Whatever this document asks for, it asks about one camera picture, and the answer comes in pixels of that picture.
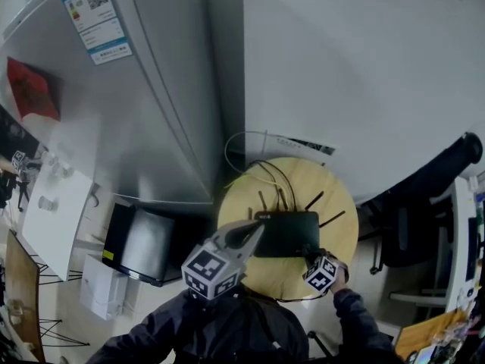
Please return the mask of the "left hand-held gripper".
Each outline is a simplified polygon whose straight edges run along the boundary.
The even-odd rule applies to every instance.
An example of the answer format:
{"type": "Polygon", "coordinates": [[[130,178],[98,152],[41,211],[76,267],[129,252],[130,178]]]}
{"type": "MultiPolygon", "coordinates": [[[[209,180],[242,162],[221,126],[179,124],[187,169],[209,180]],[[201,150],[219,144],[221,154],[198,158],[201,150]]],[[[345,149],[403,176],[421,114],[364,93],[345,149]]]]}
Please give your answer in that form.
{"type": "Polygon", "coordinates": [[[206,300],[233,289],[263,233],[261,221],[235,221],[220,227],[186,258],[181,267],[185,285],[206,300]]]}

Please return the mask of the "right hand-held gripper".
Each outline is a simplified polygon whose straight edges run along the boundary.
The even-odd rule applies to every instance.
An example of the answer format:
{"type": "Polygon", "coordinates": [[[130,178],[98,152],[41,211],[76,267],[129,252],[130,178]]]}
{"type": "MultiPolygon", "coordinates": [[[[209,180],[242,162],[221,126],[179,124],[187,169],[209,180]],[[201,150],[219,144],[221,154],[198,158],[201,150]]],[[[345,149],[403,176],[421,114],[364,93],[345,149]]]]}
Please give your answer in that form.
{"type": "Polygon", "coordinates": [[[336,258],[326,249],[312,250],[307,244],[302,248],[302,256],[307,266],[303,280],[320,295],[326,295],[336,281],[339,267],[336,258]]]}

